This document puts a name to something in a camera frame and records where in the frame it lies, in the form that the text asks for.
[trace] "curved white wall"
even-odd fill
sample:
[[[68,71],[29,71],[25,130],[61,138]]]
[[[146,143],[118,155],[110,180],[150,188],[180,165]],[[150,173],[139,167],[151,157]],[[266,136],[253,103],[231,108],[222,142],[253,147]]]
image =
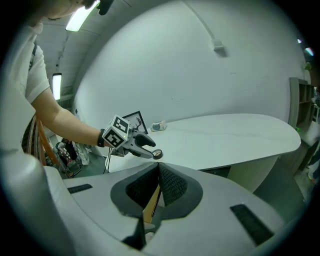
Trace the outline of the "curved white wall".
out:
[[[288,121],[289,77],[303,79],[305,61],[290,24],[255,0],[188,3],[227,56],[182,1],[153,8],[115,32],[87,69],[75,97],[81,119],[104,128],[140,110],[147,126],[223,113]]]

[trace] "oval table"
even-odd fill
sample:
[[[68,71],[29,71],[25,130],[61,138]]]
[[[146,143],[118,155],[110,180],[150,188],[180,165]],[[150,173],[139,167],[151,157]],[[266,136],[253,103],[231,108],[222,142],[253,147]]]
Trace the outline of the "oval table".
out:
[[[231,166],[231,179],[253,192],[266,178],[279,155],[300,146],[299,134],[289,124],[261,114],[219,114],[170,122],[164,131],[148,135],[161,149],[159,160],[128,154],[111,156],[109,172],[148,162],[164,162],[195,170]]]

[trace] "ceiling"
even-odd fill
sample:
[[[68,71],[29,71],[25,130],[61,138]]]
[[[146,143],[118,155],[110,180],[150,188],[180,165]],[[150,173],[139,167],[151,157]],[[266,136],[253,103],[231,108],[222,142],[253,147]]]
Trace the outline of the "ceiling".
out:
[[[58,20],[44,19],[43,32],[36,39],[43,50],[46,74],[52,88],[52,75],[62,73],[61,107],[70,110],[74,100],[74,85],[79,69],[94,42],[125,10],[137,5],[140,0],[115,0],[106,15],[94,9],[78,32],[66,30],[71,16]]]

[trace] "wristband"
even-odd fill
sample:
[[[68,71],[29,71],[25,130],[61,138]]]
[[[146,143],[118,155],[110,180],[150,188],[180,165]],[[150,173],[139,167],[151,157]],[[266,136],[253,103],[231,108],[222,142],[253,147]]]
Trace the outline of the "wristband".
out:
[[[100,147],[100,148],[104,148],[105,147],[105,140],[104,140],[104,138],[102,138],[102,135],[104,134],[104,132],[105,132],[105,129],[101,129],[99,137],[98,137],[97,146]]]

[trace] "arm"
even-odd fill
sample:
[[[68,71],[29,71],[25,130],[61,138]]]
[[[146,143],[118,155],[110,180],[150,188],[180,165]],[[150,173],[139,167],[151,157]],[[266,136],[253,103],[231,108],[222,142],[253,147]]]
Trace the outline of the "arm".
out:
[[[100,131],[78,120],[55,101],[50,88],[44,90],[33,102],[36,116],[55,134],[81,144],[96,146]]]

